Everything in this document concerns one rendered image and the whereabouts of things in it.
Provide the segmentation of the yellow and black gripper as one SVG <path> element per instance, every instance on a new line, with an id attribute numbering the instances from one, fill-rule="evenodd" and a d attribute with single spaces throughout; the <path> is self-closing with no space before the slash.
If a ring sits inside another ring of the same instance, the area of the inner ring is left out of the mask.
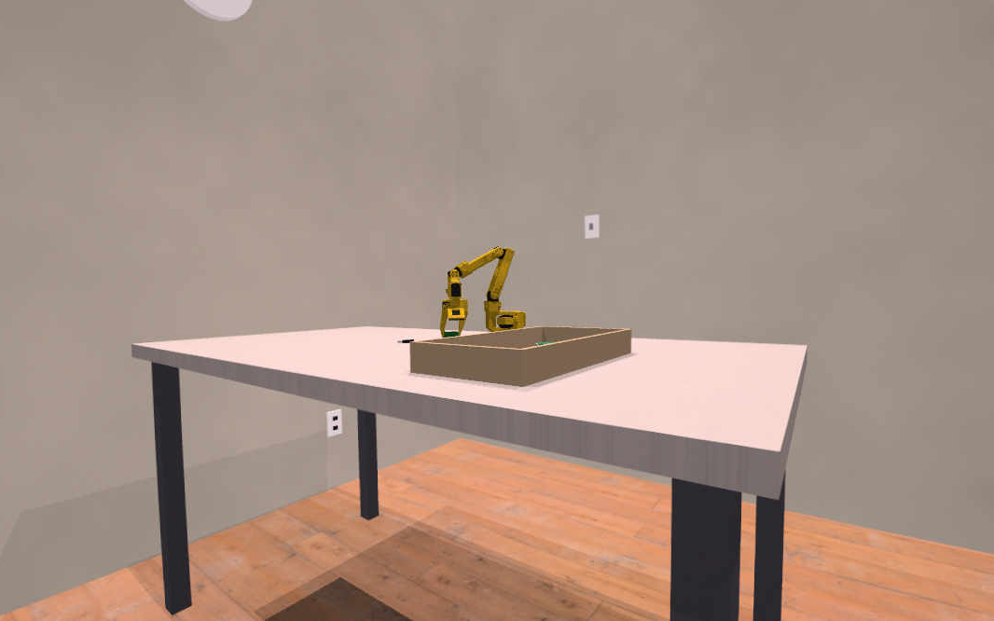
<path id="1" fill-rule="evenodd" d="M 445 336 L 445 326 L 447 326 L 447 318 L 450 321 L 459 321 L 459 336 L 461 335 L 463 329 L 463 323 L 468 314 L 468 300 L 460 298 L 443 299 L 442 300 L 442 314 L 441 322 L 439 322 L 439 332 L 441 336 Z"/>

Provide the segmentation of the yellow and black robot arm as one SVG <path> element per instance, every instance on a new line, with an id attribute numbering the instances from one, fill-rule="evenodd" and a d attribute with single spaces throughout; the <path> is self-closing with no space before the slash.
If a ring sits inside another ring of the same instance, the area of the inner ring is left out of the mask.
<path id="1" fill-rule="evenodd" d="M 474 270 L 481 268 L 481 265 L 489 264 L 492 259 L 499 258 L 498 265 L 495 272 L 493 272 L 492 279 L 490 281 L 489 292 L 487 292 L 487 298 L 489 302 L 484 302 L 484 311 L 486 312 L 486 328 L 490 332 L 504 332 L 505 330 L 513 330 L 523 328 L 523 312 L 521 311 L 507 311 L 501 310 L 502 303 L 499 302 L 499 297 L 501 296 L 501 291 L 504 286 L 505 276 L 509 270 L 511 261 L 513 261 L 514 250 L 509 249 L 509 247 L 493 247 L 493 250 L 489 251 L 485 255 L 473 259 L 473 261 L 467 263 L 463 261 L 461 264 L 456 265 L 455 269 L 448 272 L 448 297 L 452 298 L 462 298 L 462 285 L 460 284 L 460 277 L 466 277 L 471 275 Z M 450 277 L 450 278 L 449 278 Z M 497 324 L 496 326 L 496 316 Z"/>

